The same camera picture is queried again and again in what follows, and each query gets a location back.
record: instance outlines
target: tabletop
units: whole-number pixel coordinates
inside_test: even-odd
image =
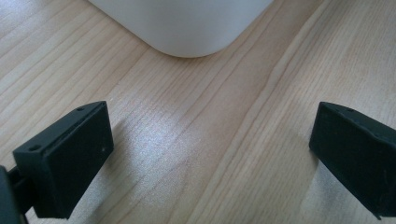
[[[182,59],[87,0],[0,0],[0,68],[7,169],[70,110],[108,105],[114,152],[70,219],[31,223],[377,222],[308,142],[321,101],[396,128],[396,1],[275,0]]]

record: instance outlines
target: wooden surface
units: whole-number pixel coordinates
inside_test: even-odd
[[[109,106],[115,151],[73,215],[31,223],[376,222],[308,140],[320,101],[396,128],[396,1],[275,0],[228,48],[179,59],[86,0],[1,0],[0,68],[8,169],[65,113]]]

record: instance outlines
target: white plastic object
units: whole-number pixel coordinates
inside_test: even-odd
[[[155,49],[200,57],[231,44],[272,0],[90,0]]]

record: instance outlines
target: white object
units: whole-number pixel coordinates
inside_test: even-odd
[[[272,0],[90,0],[155,49],[200,57],[231,44]]]

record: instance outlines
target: light brown wood surface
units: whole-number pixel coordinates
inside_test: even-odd
[[[320,101],[396,128],[395,98],[393,0],[275,0],[198,59],[86,0],[0,0],[0,164],[94,101],[115,140],[69,220],[31,223],[376,223],[308,141]]]

